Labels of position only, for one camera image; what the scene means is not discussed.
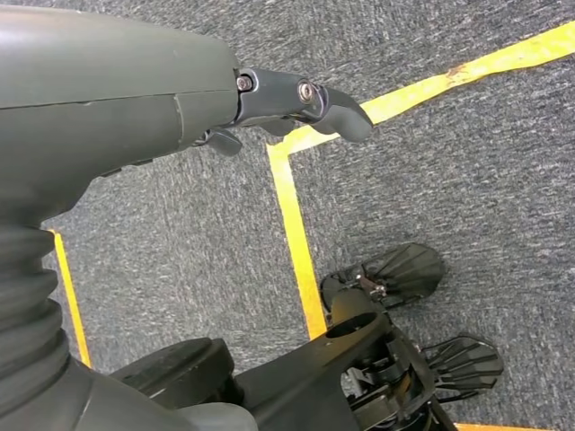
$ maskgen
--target black plastic part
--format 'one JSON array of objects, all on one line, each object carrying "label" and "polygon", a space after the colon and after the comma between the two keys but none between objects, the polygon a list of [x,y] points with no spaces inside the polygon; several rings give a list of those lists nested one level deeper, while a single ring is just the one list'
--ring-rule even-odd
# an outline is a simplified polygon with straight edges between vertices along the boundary
[{"label": "black plastic part", "polygon": [[191,339],[165,347],[111,375],[167,409],[225,400],[239,404],[234,363],[221,339]]},{"label": "black plastic part", "polygon": [[341,290],[365,289],[358,279],[365,277],[382,287],[385,294],[378,295],[378,300],[392,309],[432,294],[444,274],[445,267],[437,251],[408,243],[324,277],[320,289],[323,305],[330,311],[334,297]]},{"label": "black plastic part", "polygon": [[319,121],[311,122],[313,128],[324,135],[339,133],[350,142],[360,142],[373,128],[372,120],[351,97],[329,87],[319,87],[323,108]]},{"label": "black plastic part", "polygon": [[231,157],[240,153],[242,142],[236,135],[223,128],[211,128],[195,141],[194,146],[209,145],[218,153]]},{"label": "black plastic part", "polygon": [[[261,126],[275,136],[292,131],[295,120],[315,130],[360,142],[367,138],[373,123],[353,98],[332,88],[310,83],[300,75],[265,69],[245,68],[238,75],[249,76],[253,87],[240,93],[240,109],[230,126]],[[300,85],[309,85],[313,97],[302,101]]]},{"label": "black plastic part", "polygon": [[440,402],[479,395],[493,388],[503,373],[503,360],[495,346],[470,334],[422,348],[422,353],[435,374],[435,386],[447,393]]}]

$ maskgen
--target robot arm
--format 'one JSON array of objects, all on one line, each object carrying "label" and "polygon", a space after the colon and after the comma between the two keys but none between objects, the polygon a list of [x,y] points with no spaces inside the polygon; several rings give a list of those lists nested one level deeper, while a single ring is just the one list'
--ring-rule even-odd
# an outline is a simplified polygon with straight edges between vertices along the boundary
[{"label": "robot arm", "polygon": [[190,146],[235,154],[234,127],[373,127],[344,93],[240,68],[218,40],[107,16],[0,6],[0,65],[0,429],[197,429],[70,356],[39,227],[93,179]]}]

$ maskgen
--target bolt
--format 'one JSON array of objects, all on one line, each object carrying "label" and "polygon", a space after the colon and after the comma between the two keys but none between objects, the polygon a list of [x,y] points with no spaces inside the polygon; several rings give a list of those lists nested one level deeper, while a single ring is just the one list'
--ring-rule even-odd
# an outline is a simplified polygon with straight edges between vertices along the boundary
[{"label": "bolt", "polygon": [[249,92],[254,88],[252,78],[247,75],[238,76],[236,83],[237,84],[237,89],[240,92]]},{"label": "bolt", "polygon": [[314,87],[309,81],[301,81],[298,86],[298,94],[302,103],[311,103],[314,99]]}]

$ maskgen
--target black foot pad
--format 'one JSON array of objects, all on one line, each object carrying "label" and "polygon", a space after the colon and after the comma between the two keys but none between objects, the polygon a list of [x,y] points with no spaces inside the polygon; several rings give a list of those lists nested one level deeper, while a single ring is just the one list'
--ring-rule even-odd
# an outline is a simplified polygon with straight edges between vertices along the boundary
[{"label": "black foot pad", "polygon": [[340,290],[366,288],[367,283],[378,293],[374,299],[389,309],[429,296],[444,274],[437,251],[408,243],[330,274],[321,280],[320,290],[323,305],[330,311],[332,301]]},{"label": "black foot pad", "polygon": [[[503,373],[503,360],[496,347],[469,334],[425,347],[422,353],[435,373],[440,402],[479,395],[493,388]],[[446,396],[440,397],[441,392]]]}]

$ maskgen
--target yellow tape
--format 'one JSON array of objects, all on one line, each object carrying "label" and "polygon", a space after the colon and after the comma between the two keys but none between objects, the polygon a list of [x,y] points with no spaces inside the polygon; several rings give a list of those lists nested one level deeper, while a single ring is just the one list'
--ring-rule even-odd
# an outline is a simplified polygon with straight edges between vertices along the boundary
[{"label": "yellow tape", "polygon": [[533,431],[534,428],[500,427],[499,425],[456,424],[459,431]]},{"label": "yellow tape", "polygon": [[[575,52],[575,22],[546,31],[503,48],[444,75],[436,75],[361,105],[374,124],[391,119],[453,87],[469,84],[484,76],[543,65]],[[310,126],[294,130],[277,145],[268,145],[267,154],[292,255],[301,305],[311,339],[326,331],[317,293],[314,264],[298,203],[289,156],[332,141],[338,135],[322,135]]]},{"label": "yellow tape", "polygon": [[80,351],[80,359],[86,366],[91,367],[88,346],[86,343],[82,319],[80,316],[80,309],[78,307],[76,292],[74,290],[74,284],[72,282],[72,275],[70,273],[68,259],[66,257],[66,250],[63,248],[63,241],[60,233],[51,231],[54,235],[54,245],[56,247],[56,257],[57,258],[60,273],[66,291],[66,297],[68,300],[70,314],[72,316],[72,324],[74,326],[74,332],[76,335],[78,349]]},{"label": "yellow tape", "polygon": [[[374,124],[391,119],[447,90],[478,81],[488,75],[540,66],[575,52],[575,22],[541,33],[510,47],[454,67],[444,75],[431,76],[363,103]],[[294,130],[278,144],[287,154],[332,141],[339,135],[322,135],[310,126]]]}]

